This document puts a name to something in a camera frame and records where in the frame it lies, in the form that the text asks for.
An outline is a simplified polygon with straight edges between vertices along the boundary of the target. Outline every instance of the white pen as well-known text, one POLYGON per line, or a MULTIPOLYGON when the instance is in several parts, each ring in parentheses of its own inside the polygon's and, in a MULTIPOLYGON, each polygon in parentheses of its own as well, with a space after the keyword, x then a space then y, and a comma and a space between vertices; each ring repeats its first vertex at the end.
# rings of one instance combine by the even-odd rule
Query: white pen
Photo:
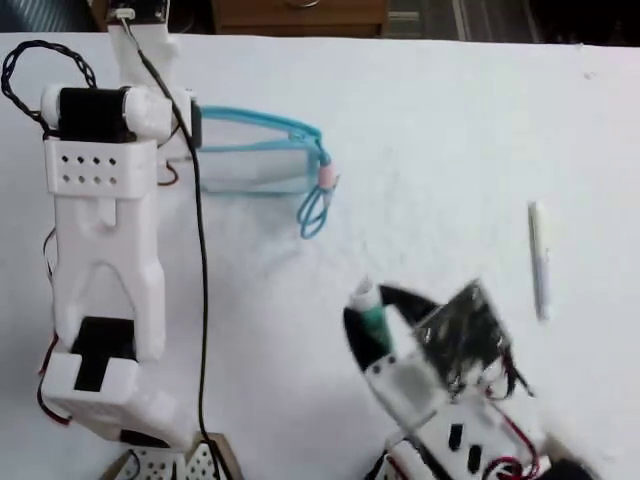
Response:
POLYGON ((549 319, 549 244, 547 243, 547 223, 544 208, 538 202, 529 203, 529 238, 531 244, 531 264, 533 288, 538 320, 549 319))

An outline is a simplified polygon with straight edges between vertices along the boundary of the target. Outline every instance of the white surface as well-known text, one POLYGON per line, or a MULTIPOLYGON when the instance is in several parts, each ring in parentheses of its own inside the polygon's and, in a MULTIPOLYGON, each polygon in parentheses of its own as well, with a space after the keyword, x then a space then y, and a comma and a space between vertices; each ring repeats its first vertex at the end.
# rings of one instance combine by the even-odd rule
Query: white surface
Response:
MULTIPOLYGON (((27 35, 0 37, 4 55, 27 35)), ((106 36, 46 38, 78 49, 99 85, 118 76, 106 36)), ((176 75, 201 103, 300 118, 324 131, 341 180, 325 230, 301 241, 299 199, 207 198, 210 431, 249 479, 356 479, 392 422, 342 331, 365 273, 444 301, 480 275, 516 359, 578 437, 640 457, 637 217, 640 51, 183 37, 176 75), (550 212, 554 319, 535 318, 529 200, 550 212)), ((28 52, 16 91, 76 82, 73 63, 28 52)), ((37 409, 34 374, 52 325, 41 258, 53 223, 41 132, 0 101, 0 464, 7 478, 95 479, 118 447, 37 409)), ((190 165, 160 192, 167 350, 154 374, 195 411, 201 286, 190 165)))

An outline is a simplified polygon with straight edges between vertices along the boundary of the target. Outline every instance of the wooden furniture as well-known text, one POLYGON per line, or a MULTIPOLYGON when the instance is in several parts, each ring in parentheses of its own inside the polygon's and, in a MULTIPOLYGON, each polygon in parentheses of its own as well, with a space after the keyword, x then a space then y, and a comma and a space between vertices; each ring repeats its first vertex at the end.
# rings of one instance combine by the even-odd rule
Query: wooden furniture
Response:
POLYGON ((387 0, 212 0, 217 33, 378 37, 387 0))

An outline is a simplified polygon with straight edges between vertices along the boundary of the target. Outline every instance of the red wire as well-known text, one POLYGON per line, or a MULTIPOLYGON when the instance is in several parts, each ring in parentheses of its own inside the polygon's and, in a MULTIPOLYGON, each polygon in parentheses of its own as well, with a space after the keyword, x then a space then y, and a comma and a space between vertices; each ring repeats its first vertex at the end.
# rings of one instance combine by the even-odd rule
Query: red wire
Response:
POLYGON ((53 353, 53 349, 58 343, 58 334, 53 332, 53 337, 51 337, 51 343, 47 348, 47 352, 44 355, 44 359, 42 360, 42 366, 40 370, 38 370, 38 375, 40 375, 40 383, 38 384, 38 391, 36 392, 36 400, 38 401, 38 405, 40 409, 45 413, 47 417, 53 420, 56 423, 64 427, 68 427, 69 423, 71 423, 71 417, 62 417, 47 407, 46 403, 44 403, 44 398, 42 397, 42 382, 44 381, 44 374, 47 371, 47 367, 49 366, 49 360, 51 360, 51 354, 53 353))
POLYGON ((520 438, 520 440, 522 440, 522 442, 527 446, 527 449, 529 450, 529 453, 531 455, 531 469, 526 475, 524 475, 522 463, 520 462, 520 460, 515 457, 499 457, 491 461, 489 465, 487 465, 487 468, 484 469, 482 480, 487 480, 489 478, 489 475, 491 475, 494 470, 503 465, 511 466, 513 468, 513 471, 510 473, 498 473, 497 476, 499 480, 532 480, 536 477, 536 475, 538 475, 538 472, 540 471, 540 458, 538 456, 538 452, 536 451, 535 445, 531 440, 529 440, 529 438, 524 434, 520 427, 518 427, 515 422, 511 420, 511 418, 506 413, 504 413, 497 405, 491 403, 491 406, 495 408, 500 413, 500 415, 502 415, 504 421, 507 422, 507 424, 515 432, 518 438, 520 438))

